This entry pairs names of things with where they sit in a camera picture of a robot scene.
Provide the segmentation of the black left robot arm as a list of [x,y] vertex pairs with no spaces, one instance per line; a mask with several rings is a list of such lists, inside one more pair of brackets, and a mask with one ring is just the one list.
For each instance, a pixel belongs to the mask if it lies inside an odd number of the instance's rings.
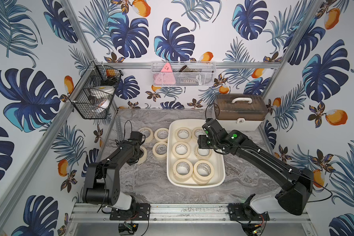
[[138,163],[143,157],[143,134],[133,131],[130,138],[119,142],[118,148],[105,160],[88,165],[83,187],[84,203],[129,210],[133,198],[121,192],[120,170],[123,165]]

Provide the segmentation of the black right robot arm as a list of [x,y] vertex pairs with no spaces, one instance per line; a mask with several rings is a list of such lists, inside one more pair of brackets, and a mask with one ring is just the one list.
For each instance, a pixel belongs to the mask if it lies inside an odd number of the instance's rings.
[[240,131],[227,132],[216,119],[206,119],[205,134],[198,138],[200,149],[242,158],[272,178],[279,187],[268,193],[251,195],[245,205],[261,214],[283,209],[292,215],[302,215],[313,191],[313,172],[300,170],[277,159],[256,145]]

